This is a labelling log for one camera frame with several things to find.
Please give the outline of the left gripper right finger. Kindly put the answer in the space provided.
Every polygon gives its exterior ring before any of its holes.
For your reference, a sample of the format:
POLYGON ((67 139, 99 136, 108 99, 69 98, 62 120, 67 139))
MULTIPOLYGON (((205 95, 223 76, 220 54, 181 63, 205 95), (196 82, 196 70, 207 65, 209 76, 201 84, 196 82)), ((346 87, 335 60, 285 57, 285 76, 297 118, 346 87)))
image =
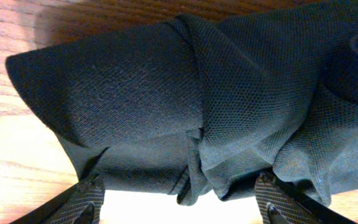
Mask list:
POLYGON ((254 190, 264 224, 356 224, 271 173, 261 173, 254 190))

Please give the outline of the black t-shirt with white logo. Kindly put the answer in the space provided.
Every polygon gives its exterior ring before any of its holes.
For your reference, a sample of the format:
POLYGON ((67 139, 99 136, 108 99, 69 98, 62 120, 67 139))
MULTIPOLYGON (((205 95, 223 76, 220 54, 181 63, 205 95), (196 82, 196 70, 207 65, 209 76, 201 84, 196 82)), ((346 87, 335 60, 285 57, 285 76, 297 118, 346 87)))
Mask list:
POLYGON ((108 190, 307 196, 358 189, 358 1, 209 22, 192 15, 13 55, 18 94, 77 176, 108 190))

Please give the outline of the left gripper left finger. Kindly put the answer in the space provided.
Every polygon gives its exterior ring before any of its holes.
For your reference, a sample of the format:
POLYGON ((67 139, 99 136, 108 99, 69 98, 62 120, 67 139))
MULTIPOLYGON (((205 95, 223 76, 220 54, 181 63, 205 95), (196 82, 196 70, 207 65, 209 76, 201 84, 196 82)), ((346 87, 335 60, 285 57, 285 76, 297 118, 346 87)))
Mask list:
POLYGON ((103 179, 89 175, 11 224, 99 224, 104 194, 103 179))

